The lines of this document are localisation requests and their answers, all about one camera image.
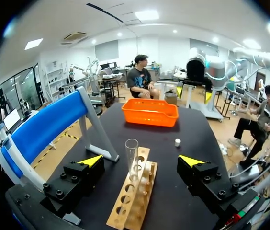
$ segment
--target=sneaker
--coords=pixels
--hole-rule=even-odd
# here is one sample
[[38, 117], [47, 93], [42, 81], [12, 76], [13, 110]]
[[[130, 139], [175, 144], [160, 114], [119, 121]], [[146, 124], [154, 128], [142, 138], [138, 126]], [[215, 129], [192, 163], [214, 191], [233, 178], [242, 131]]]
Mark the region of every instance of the sneaker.
[[237, 148], [241, 145], [241, 140], [237, 138], [231, 138], [227, 142], [229, 142], [231, 145], [235, 145]]

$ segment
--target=man sitting on chair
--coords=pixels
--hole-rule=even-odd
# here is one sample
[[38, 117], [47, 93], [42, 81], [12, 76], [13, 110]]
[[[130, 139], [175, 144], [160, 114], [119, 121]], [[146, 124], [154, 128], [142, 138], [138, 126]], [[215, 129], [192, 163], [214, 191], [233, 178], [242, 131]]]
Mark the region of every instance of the man sitting on chair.
[[244, 130], [250, 130], [251, 133], [254, 134], [256, 143], [245, 161], [250, 160], [259, 151], [261, 151], [263, 144], [270, 133], [270, 85], [265, 87], [265, 94], [267, 96], [267, 100], [263, 101], [258, 109], [250, 109], [251, 114], [260, 114], [258, 121], [256, 122], [241, 118], [234, 134], [235, 138], [228, 140], [230, 144], [239, 148], [241, 145], [241, 136]]
[[147, 55], [135, 57], [136, 66], [127, 74], [127, 86], [134, 98], [159, 99], [159, 91], [154, 88], [151, 75], [145, 67], [148, 65]]

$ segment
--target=wooden test tube rack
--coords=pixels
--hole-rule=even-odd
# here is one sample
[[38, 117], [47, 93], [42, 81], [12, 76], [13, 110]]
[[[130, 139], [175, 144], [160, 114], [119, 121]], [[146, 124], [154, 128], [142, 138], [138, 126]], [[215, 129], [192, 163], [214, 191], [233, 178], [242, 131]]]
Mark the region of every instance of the wooden test tube rack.
[[115, 229], [140, 230], [152, 194], [156, 162], [147, 161], [150, 149], [138, 148], [138, 180], [131, 181], [129, 173], [107, 220], [107, 225]]

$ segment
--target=small white cap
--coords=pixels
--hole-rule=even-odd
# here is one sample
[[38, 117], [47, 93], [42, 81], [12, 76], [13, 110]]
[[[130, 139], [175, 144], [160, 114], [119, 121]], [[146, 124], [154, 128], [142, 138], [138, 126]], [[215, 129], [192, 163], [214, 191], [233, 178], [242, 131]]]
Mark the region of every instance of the small white cap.
[[175, 143], [174, 143], [175, 147], [178, 147], [180, 143], [181, 143], [180, 139], [175, 139]]

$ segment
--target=orange basket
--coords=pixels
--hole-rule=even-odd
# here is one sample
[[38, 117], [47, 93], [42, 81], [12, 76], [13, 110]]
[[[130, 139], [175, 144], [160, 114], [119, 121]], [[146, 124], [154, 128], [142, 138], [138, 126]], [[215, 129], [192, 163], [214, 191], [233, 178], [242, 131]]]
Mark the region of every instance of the orange basket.
[[179, 118], [177, 106], [164, 100], [132, 98], [122, 111], [127, 122], [152, 126], [173, 127]]

